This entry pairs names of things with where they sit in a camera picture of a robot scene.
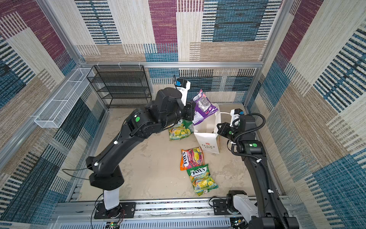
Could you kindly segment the purple snack bag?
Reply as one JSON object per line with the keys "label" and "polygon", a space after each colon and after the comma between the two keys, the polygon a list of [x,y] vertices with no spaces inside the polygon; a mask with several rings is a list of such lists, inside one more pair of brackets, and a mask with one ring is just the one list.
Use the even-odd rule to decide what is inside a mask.
{"label": "purple snack bag", "polygon": [[219,111],[218,107],[210,102],[202,90],[193,98],[193,101],[195,102],[193,117],[194,126],[201,124],[209,116]]}

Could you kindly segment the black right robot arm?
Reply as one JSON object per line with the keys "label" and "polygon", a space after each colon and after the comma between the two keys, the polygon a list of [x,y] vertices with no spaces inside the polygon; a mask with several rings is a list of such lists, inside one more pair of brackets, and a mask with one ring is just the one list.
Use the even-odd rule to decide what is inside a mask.
{"label": "black right robot arm", "polygon": [[240,190],[231,190],[226,196],[228,212],[240,213],[249,229],[298,229],[297,218],[289,215],[275,188],[264,145],[255,132],[266,124],[259,113],[232,115],[231,123],[217,124],[218,134],[227,138],[230,152],[239,156],[249,172],[256,203]]}

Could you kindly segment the green Fox's candy bag front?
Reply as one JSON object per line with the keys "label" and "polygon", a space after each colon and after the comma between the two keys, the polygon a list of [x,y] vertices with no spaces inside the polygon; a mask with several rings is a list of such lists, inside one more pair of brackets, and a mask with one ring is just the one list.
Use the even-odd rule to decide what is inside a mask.
{"label": "green Fox's candy bag front", "polygon": [[201,196],[219,186],[211,176],[209,165],[202,165],[187,170],[196,195]]}

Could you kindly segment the pink Fox's candy bag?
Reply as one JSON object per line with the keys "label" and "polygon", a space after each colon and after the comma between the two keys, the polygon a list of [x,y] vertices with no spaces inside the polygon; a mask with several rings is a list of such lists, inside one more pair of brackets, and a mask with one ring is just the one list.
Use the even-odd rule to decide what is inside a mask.
{"label": "pink Fox's candy bag", "polygon": [[203,151],[200,147],[181,150],[181,163],[180,170],[188,170],[194,167],[205,165],[205,158]]}

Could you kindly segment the white illustrated paper bag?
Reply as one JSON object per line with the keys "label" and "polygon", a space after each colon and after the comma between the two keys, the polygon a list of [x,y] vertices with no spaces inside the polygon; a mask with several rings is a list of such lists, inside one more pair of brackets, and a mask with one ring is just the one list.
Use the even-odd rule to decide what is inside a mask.
{"label": "white illustrated paper bag", "polygon": [[214,105],[218,108],[218,111],[207,117],[200,124],[194,126],[194,136],[196,137],[204,154],[220,153],[220,136],[217,133],[217,124],[226,122],[226,119],[231,118],[229,112],[230,104]]}

